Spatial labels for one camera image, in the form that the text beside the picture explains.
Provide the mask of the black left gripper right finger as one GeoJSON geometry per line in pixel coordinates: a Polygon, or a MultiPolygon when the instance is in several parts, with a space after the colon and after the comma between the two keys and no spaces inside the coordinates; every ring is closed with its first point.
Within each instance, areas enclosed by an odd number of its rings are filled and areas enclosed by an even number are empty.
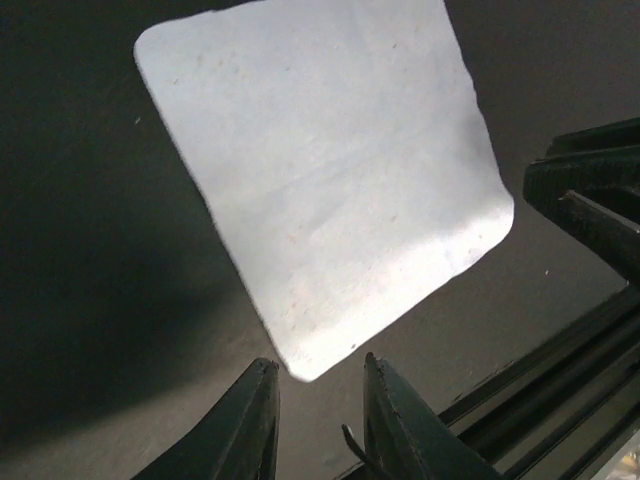
{"type": "Polygon", "coordinates": [[[393,479],[498,479],[500,475],[439,419],[385,359],[364,364],[364,442],[393,479]]]}

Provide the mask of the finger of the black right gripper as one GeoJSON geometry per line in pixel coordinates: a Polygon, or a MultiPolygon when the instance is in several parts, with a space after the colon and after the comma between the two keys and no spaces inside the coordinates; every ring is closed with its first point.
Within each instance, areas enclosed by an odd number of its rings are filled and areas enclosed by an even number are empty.
{"type": "Polygon", "coordinates": [[[639,118],[557,136],[543,160],[586,158],[639,162],[639,118]]]}
{"type": "Polygon", "coordinates": [[[523,197],[629,283],[639,284],[639,159],[552,159],[527,167],[523,197]]]}

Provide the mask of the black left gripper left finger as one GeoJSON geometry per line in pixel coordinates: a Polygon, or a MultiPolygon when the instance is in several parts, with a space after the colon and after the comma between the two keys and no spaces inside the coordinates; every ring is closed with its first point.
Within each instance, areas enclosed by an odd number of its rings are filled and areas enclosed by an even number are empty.
{"type": "Polygon", "coordinates": [[[278,364],[254,360],[207,414],[137,479],[273,479],[280,391],[278,364]]]}

